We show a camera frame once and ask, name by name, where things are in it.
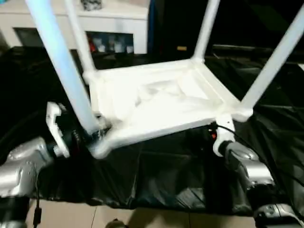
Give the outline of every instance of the tile floor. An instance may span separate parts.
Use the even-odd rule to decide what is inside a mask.
[[[32,227],[33,202],[27,224]],[[86,204],[41,201],[42,218],[38,228],[104,228],[117,218],[129,228],[254,228],[249,217],[216,216],[184,213],[171,210],[139,208],[112,209],[107,206],[91,207]]]

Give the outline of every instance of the cable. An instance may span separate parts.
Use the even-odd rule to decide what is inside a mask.
[[[9,141],[9,139],[14,135],[14,133],[16,133],[17,130],[20,130],[20,128],[23,127],[26,123],[28,123],[28,121],[37,118],[37,116],[43,114],[44,112],[45,112],[44,109],[43,110],[40,109],[22,118],[12,128],[10,128],[10,130],[8,130],[2,138],[0,138],[0,147],[2,147],[5,143],[7,143],[7,141]],[[3,159],[4,156],[7,156],[7,154],[3,153],[2,155],[0,155],[0,160]]]
[[[34,212],[34,219],[33,219],[33,227],[37,228],[37,226],[41,223],[41,214],[42,209],[40,207],[40,196],[39,196],[39,186],[38,186],[38,177],[39,173],[37,173],[36,181],[35,181],[35,187],[36,187],[36,208]]]
[[[302,183],[298,178],[294,177],[292,174],[288,173],[288,172],[285,172],[284,170],[282,169],[279,169],[278,168],[278,171],[282,174],[284,174],[285,176],[293,179],[295,182],[297,182],[299,185],[301,185],[303,188],[304,188],[304,183]]]
[[[216,126],[217,126],[217,127],[220,127],[220,128],[223,128],[223,129],[225,129],[226,131],[229,131],[229,132],[233,133],[240,141],[242,141],[243,144],[245,144],[248,148],[252,149],[252,150],[258,155],[257,151],[253,148],[253,146],[251,146],[246,140],[244,140],[241,136],[239,136],[235,131],[233,131],[233,130],[227,128],[227,127],[224,127],[224,126],[222,126],[222,125],[218,125],[218,124],[217,124]]]

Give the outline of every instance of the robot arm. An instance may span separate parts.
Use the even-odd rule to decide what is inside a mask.
[[[227,168],[241,182],[254,212],[256,227],[304,227],[292,207],[278,194],[269,169],[254,151],[238,142],[224,141],[219,152]]]
[[[9,153],[6,162],[0,167],[1,228],[26,227],[29,195],[35,189],[39,171],[52,160],[41,137],[26,142]]]

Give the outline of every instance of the white plastic chair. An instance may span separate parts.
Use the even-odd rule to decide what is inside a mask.
[[[240,102],[204,64],[206,46],[220,0],[209,0],[194,56],[190,59],[96,70],[73,0],[68,17],[90,87],[91,104],[65,45],[49,0],[26,0],[39,34],[83,128],[100,128],[93,112],[112,125],[93,150],[96,158],[112,149],[207,125],[217,119],[244,122],[286,61],[304,31],[304,5],[263,70]]]

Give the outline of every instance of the shelf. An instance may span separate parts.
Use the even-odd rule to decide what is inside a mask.
[[[136,0],[104,0],[100,10],[84,11],[79,0],[75,0],[78,15],[81,17],[103,17],[147,20],[149,1],[143,0],[142,4],[135,4]],[[63,0],[51,0],[56,15],[66,15]],[[29,14],[25,0],[8,0],[0,5],[0,13]]]

